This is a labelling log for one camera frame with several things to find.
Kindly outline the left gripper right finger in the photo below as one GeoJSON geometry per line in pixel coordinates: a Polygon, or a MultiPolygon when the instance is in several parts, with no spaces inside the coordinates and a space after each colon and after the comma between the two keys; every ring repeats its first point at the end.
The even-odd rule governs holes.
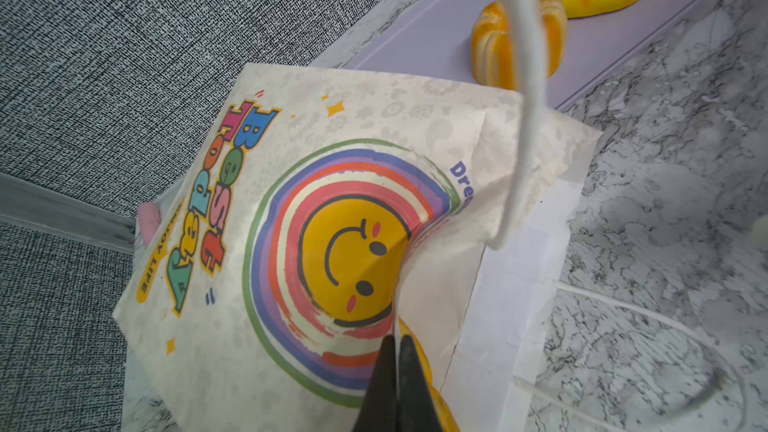
{"type": "Polygon", "coordinates": [[[404,335],[398,353],[398,430],[442,432],[414,339],[404,335]]]}

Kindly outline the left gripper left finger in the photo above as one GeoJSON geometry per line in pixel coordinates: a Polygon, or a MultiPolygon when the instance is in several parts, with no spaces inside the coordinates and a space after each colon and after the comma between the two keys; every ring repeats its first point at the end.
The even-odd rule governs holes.
{"type": "Polygon", "coordinates": [[[396,342],[386,336],[379,349],[354,432],[395,432],[397,428],[396,342]]]}

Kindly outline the white paper gift bag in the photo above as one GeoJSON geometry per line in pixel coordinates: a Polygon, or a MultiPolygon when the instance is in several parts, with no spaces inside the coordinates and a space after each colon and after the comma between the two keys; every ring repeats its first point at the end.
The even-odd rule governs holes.
{"type": "Polygon", "coordinates": [[[556,398],[520,359],[526,216],[598,139],[546,105],[538,0],[501,0],[516,90],[244,67],[113,316],[183,431],[353,431],[401,318],[460,430],[556,398]]]}

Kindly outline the yellow ring fake bread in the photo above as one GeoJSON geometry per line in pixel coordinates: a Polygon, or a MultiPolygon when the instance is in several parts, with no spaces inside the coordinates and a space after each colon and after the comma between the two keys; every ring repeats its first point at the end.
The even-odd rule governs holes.
{"type": "MultiPolygon", "coordinates": [[[[567,15],[562,0],[538,0],[548,46],[548,75],[559,68],[566,52],[567,15]]],[[[472,75],[481,85],[517,89],[514,48],[500,1],[489,4],[473,26],[472,75]]]]}

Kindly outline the orange twisted fake bread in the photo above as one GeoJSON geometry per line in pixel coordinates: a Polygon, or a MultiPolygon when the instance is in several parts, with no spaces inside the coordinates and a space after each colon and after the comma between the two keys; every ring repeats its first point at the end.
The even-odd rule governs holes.
{"type": "Polygon", "coordinates": [[[408,335],[414,341],[414,345],[416,347],[417,355],[419,358],[419,363],[422,368],[422,372],[424,374],[426,384],[429,388],[431,399],[435,407],[438,419],[440,421],[442,430],[447,432],[459,432],[460,428],[453,417],[450,407],[444,401],[444,399],[442,398],[438,390],[432,385],[432,380],[433,380],[432,370],[430,367],[429,360],[420,342],[418,341],[416,335],[411,331],[411,329],[407,326],[407,324],[401,318],[398,319],[398,324],[400,327],[400,335],[402,337],[408,335]]]}

